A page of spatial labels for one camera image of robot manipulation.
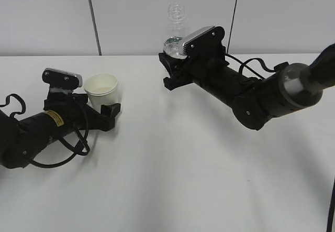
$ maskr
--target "black cable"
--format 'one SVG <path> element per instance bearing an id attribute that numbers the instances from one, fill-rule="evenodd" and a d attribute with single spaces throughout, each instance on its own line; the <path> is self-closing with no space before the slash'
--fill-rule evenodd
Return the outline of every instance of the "black cable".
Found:
<path id="1" fill-rule="evenodd" d="M 59 138 L 58 140 L 66 147 L 68 148 L 69 150 L 71 150 L 73 152 L 72 155 L 70 155 L 67 159 L 61 161 L 61 162 L 58 162 L 58 163 L 55 163 L 55 164 L 43 164 L 43 163 L 39 163 L 35 160 L 33 160 L 32 158 L 30 158 L 29 156 L 25 155 L 25 154 L 21 154 L 20 155 L 25 159 L 27 160 L 30 164 L 36 166 L 36 167 L 39 167 L 39 168 L 57 168 L 57 167 L 60 167 L 66 163 L 68 163 L 69 161 L 71 161 L 77 154 L 78 155 L 82 155 L 82 156 L 85 156 L 89 153 L 90 151 L 90 147 L 88 146 L 87 144 L 87 136 L 88 136 L 88 131 L 89 131 L 89 127 L 88 127 L 88 117 L 87 117 L 87 113 L 84 109 L 84 107 L 74 101 L 75 104 L 80 108 L 80 110 L 83 112 L 84 114 L 84 118 L 85 118 L 85 134 L 84 134 L 84 137 L 81 135 L 81 133 L 79 132 L 79 130 L 77 128 L 74 129 L 75 133 L 77 134 L 78 136 L 78 139 L 79 141 L 77 142 L 77 144 L 75 145 L 75 147 L 72 147 L 64 138 Z"/>
<path id="2" fill-rule="evenodd" d="M 236 57 L 230 55 L 230 54 L 226 54 L 227 57 L 234 59 L 235 61 L 237 61 L 238 63 L 240 63 L 241 65 L 243 65 L 244 67 L 246 67 L 249 71 L 251 71 L 253 74 L 255 74 L 256 76 L 258 76 L 261 79 L 265 79 L 265 77 L 263 77 L 262 75 L 258 74 L 257 72 L 255 72 L 252 68 L 250 68 L 249 66 L 247 66 L 246 64 L 244 64 L 241 60 L 237 59 Z"/>
<path id="3" fill-rule="evenodd" d="M 335 211 L 335 181 L 334 181 L 334 185 L 333 185 L 333 191 L 331 193 L 326 232 L 331 232 L 332 231 L 334 211 Z"/>
<path id="4" fill-rule="evenodd" d="M 230 39 L 231 39 L 232 27 L 233 27 L 233 25 L 234 25 L 234 20 L 235 20 L 236 7 L 237 7 L 237 0 L 235 0 L 234 11 L 233 11 L 233 13 L 232 13 L 232 19 L 231 19 L 231 25 L 230 25 L 230 32 L 229 32 L 229 40 L 228 40 L 228 46 L 227 46 L 227 53 L 228 53 L 228 51 L 229 51 L 229 46 L 230 46 Z"/>
<path id="5" fill-rule="evenodd" d="M 259 61 L 259 63 L 261 64 L 261 67 L 263 68 L 264 71 L 266 71 L 266 72 L 270 72 L 270 73 L 275 72 L 275 70 L 271 70 L 271 69 L 269 69 L 269 68 L 265 65 L 265 62 L 264 62 L 263 59 L 261 59 L 261 58 L 251 58 L 251 59 L 248 59 L 246 62 L 244 62 L 244 63 L 240 66 L 240 68 L 239 68 L 239 76 L 240 76 L 240 77 L 243 75 L 243 68 L 246 67 L 247 64 L 250 63 L 250 62 L 253 61 L 253 60 L 257 60 L 257 61 Z"/>
<path id="6" fill-rule="evenodd" d="M 14 118 L 16 114 L 18 115 L 24 114 L 26 112 L 26 103 L 19 95 L 15 93 L 9 94 L 5 99 L 6 103 L 4 105 L 0 105 L 0 108 L 5 107 L 10 104 L 10 97 L 13 97 L 16 100 L 18 100 L 19 103 L 21 104 L 22 109 L 21 109 L 21 112 L 12 112 L 9 117 Z"/>

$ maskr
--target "white wall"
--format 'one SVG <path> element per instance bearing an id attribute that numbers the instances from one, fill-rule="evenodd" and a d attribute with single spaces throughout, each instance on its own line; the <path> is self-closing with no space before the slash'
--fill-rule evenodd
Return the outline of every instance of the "white wall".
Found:
<path id="1" fill-rule="evenodd" d="M 183 3 L 193 30 L 221 25 L 225 42 L 235 0 L 92 0 L 102 53 L 157 54 L 162 51 L 162 33 L 168 6 Z"/>
<path id="2" fill-rule="evenodd" d="M 231 53 L 320 52 L 335 42 L 335 0 L 238 0 Z"/>
<path id="3" fill-rule="evenodd" d="M 97 55 L 87 0 L 0 4 L 0 56 Z"/>
<path id="4" fill-rule="evenodd" d="M 171 2 L 192 30 L 220 25 L 235 0 L 92 0 L 102 54 L 157 54 Z M 0 0 L 0 56 L 97 55 L 87 0 Z M 238 0 L 230 53 L 319 52 L 335 42 L 335 0 Z"/>

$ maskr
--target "white paper cup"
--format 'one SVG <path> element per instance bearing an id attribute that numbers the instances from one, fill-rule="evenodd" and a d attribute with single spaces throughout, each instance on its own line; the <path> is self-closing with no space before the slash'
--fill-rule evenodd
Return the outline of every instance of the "white paper cup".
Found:
<path id="1" fill-rule="evenodd" d="M 118 81 L 109 73 L 95 74 L 84 83 L 84 90 L 93 108 L 101 112 L 102 105 L 119 103 Z"/>

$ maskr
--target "black cylinder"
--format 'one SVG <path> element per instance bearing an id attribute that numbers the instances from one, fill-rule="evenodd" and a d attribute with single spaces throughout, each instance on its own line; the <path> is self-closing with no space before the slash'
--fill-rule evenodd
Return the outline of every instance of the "black cylinder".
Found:
<path id="1" fill-rule="evenodd" d="M 253 91 L 261 108 L 271 117 L 280 117 L 318 103 L 322 91 L 305 90 L 300 74 L 308 66 L 294 63 L 262 81 Z"/>
<path id="2" fill-rule="evenodd" d="M 7 168 L 26 167 L 48 144 L 73 131 L 72 123 L 56 111 L 46 111 L 18 122 L 19 132 L 14 145 L 2 154 L 1 164 Z"/>

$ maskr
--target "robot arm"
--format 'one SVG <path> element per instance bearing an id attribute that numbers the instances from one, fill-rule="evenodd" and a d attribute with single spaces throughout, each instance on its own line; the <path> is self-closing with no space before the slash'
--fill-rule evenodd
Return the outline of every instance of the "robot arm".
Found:
<path id="1" fill-rule="evenodd" d="M 273 71 L 264 67 L 274 74 L 258 79 L 242 75 L 246 63 L 239 72 L 228 67 L 226 48 L 221 44 L 224 36 L 222 27 L 205 27 L 179 43 L 178 51 L 186 59 L 160 53 L 160 61 L 170 75 L 164 79 L 165 87 L 173 90 L 195 83 L 231 107 L 240 123 L 260 130 L 272 118 L 315 105 L 322 90 L 335 85 L 335 44 L 310 66 L 285 62 Z"/>

